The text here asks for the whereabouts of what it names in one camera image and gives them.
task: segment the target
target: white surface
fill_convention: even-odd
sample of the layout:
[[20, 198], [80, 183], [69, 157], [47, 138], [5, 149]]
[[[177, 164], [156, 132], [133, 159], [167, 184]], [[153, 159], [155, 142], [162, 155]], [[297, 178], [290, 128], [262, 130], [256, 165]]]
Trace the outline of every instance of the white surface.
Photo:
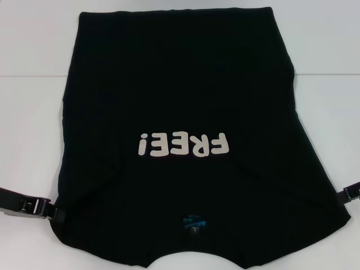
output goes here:
[[[61, 98], [66, 78], [0, 78], [0, 187], [56, 198], [62, 155]], [[360, 76], [297, 76], [298, 113], [335, 188], [359, 181]], [[360, 201], [341, 230], [261, 270], [350, 270], [358, 267]], [[130, 269], [63, 245], [45, 220], [0, 213], [0, 269]], [[236, 270], [217, 256], [180, 253], [150, 269]]]
[[271, 6], [299, 74], [360, 74], [358, 0], [1, 0], [0, 75], [67, 75], [82, 11]]

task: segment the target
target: blue tag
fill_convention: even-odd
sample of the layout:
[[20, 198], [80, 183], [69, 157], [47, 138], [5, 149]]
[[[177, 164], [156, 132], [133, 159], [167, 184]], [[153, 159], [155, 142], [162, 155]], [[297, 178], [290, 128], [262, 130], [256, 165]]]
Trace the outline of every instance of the blue tag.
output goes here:
[[206, 221], [199, 215], [188, 215], [183, 218], [184, 229], [189, 230], [190, 234], [198, 235], [205, 228]]

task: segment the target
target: black t-shirt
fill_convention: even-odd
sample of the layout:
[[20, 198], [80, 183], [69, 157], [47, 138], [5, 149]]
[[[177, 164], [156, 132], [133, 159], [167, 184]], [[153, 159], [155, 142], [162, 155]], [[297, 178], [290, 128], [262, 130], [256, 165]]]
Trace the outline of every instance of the black t-shirt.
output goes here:
[[123, 264], [199, 251], [248, 268], [338, 230], [350, 216], [293, 80], [271, 8], [82, 13], [54, 232]]

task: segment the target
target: white lettering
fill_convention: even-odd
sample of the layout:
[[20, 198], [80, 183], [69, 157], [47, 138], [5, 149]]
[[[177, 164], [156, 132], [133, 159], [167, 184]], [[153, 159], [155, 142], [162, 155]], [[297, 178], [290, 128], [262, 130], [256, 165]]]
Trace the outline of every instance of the white lettering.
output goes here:
[[145, 154], [145, 151], [146, 151], [146, 138], [147, 138], [147, 134], [144, 133], [144, 134], [141, 134], [141, 140], [140, 140], [140, 143], [139, 143], [139, 156], [143, 156]]
[[211, 141], [212, 145], [221, 145], [220, 148], [213, 148], [211, 153], [213, 154], [225, 154], [229, 152], [229, 144], [227, 143], [226, 137], [224, 133], [219, 134], [219, 139], [213, 139]]
[[190, 137], [190, 141], [192, 141], [193, 143], [195, 143], [192, 152], [195, 156], [198, 156], [200, 158], [203, 158], [204, 156], [208, 156], [209, 155], [209, 140], [208, 137], [206, 135], [202, 135], [201, 136], [201, 140], [199, 140], [198, 138], [196, 138], [195, 136], [191, 136]]
[[158, 141], [152, 141], [153, 147], [161, 147], [161, 150], [152, 150], [150, 156], [167, 156], [169, 155], [168, 136], [166, 133], [153, 133], [153, 138], [160, 138]]
[[185, 131], [174, 132], [173, 136], [180, 137], [180, 139], [173, 139], [171, 143], [173, 145], [181, 145], [181, 148], [171, 148], [170, 153], [175, 155], [189, 154], [189, 141], [188, 141], [187, 132]]

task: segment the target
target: white table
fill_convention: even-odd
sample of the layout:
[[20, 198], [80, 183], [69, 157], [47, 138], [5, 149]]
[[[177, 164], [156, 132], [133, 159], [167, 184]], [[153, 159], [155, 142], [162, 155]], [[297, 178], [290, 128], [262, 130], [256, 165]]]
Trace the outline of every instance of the white table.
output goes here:
[[[1, 0], [0, 187], [57, 196], [61, 99], [81, 11], [263, 6], [273, 7], [298, 74], [297, 111], [328, 176], [338, 191], [360, 181], [360, 2]], [[346, 207], [352, 219], [344, 228], [261, 269], [357, 269], [360, 201]], [[47, 221], [0, 213], [0, 269], [141, 268], [65, 246]], [[240, 267], [209, 254], [181, 253], [160, 258], [150, 269]]]

